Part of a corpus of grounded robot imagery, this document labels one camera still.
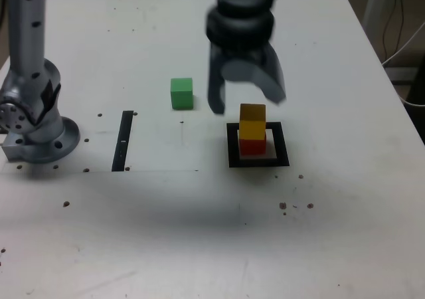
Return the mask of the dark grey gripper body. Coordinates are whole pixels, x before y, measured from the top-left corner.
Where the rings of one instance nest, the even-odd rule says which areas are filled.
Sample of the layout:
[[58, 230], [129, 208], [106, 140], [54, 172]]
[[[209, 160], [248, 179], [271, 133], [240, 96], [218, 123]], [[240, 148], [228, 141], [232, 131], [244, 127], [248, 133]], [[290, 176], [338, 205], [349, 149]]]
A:
[[241, 47], [232, 43], [211, 41], [209, 64], [230, 58], [242, 58], [261, 65], [276, 65], [276, 52], [270, 43]]

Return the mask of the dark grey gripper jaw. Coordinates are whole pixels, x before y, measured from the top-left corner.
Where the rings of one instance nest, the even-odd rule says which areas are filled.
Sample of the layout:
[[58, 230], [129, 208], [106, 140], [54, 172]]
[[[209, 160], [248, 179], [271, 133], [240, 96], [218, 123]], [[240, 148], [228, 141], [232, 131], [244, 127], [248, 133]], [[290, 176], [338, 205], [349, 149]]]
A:
[[221, 72], [225, 62], [226, 57], [220, 49], [210, 50], [207, 98], [212, 112], [219, 115], [223, 115], [225, 111], [223, 92], [225, 81]]

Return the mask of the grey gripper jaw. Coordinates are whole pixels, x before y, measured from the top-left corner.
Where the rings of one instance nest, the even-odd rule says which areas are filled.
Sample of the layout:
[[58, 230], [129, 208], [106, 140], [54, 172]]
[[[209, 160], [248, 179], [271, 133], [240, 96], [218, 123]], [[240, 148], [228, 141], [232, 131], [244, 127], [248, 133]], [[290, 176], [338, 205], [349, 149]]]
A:
[[226, 81], [252, 83], [274, 104], [280, 104], [286, 99], [282, 68], [275, 50], [261, 50], [252, 56], [234, 57], [226, 61], [221, 73]]

